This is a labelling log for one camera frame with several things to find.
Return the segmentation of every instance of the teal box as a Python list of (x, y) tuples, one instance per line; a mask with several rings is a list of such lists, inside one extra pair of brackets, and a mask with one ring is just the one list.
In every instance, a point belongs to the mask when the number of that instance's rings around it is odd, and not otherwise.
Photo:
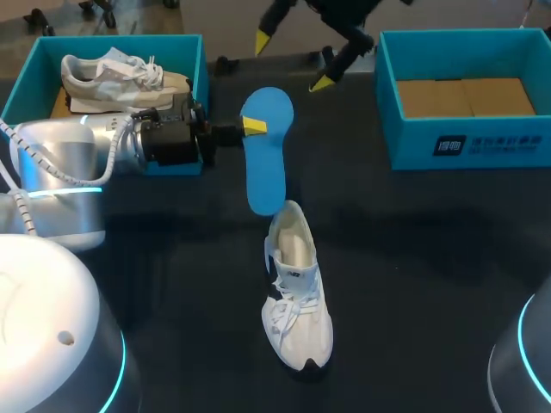
[[(166, 71), (181, 73), (193, 80), (193, 97), (208, 110), (208, 74), (200, 35), (138, 35), (41, 37), (28, 55), (15, 83), (2, 119), (10, 125), (48, 119), (61, 87), (61, 59), (72, 54), (81, 59), (97, 59), (111, 47), (139, 56)], [(201, 173), (199, 163), (159, 167), (148, 165), (147, 175), (181, 176)]]
[[(518, 77), (537, 116), (404, 115), (396, 82)], [(540, 29), (381, 34), (377, 105), (393, 170), (551, 166), (551, 42)]]

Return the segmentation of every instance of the insole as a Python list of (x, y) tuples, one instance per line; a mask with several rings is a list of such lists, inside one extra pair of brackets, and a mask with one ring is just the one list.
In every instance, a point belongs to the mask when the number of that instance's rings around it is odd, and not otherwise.
[(294, 118), (293, 103), (277, 88), (262, 88), (249, 96), (241, 115), (263, 120), (268, 133), (243, 139), (247, 199), (258, 215), (274, 215), (285, 201), (283, 140)]
[(293, 227), (281, 229), (278, 245), (282, 252), (282, 262), (297, 268), (308, 268), (312, 265), (308, 246)]

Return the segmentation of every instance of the logo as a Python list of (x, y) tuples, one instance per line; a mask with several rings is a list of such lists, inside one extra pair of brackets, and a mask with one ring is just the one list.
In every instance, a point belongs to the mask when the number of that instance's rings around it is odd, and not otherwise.
[(436, 142), (433, 157), (456, 157), (461, 154), (465, 145), (465, 135), (461, 136), (441, 136)]

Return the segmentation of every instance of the white sneaker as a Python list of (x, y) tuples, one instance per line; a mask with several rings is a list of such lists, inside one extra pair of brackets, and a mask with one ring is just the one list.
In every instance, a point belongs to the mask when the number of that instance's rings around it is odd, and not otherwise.
[(153, 57), (146, 63), (114, 47), (95, 60), (63, 57), (61, 79), (71, 97), (71, 111), (97, 114), (171, 108), (174, 94), (189, 93), (188, 78), (163, 71), (153, 62)]
[(316, 248), (300, 206), (287, 200), (264, 243), (270, 290), (262, 309), (269, 342), (296, 371), (323, 367), (333, 349)]

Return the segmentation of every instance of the chair leg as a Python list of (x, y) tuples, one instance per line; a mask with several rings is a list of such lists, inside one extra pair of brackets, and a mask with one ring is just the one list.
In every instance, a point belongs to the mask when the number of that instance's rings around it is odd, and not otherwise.
[(109, 0), (94, 0), (94, 3), (103, 10), (103, 21), (108, 28), (116, 28), (117, 21), (113, 14), (113, 4)]
[(44, 36), (55, 36), (55, 31), (53, 27), (50, 26), (50, 23), (46, 19), (44, 13), (40, 9), (33, 9), (30, 15), (25, 15), (23, 17), (25, 21), (31, 26), (40, 26), (42, 28), (42, 35)]

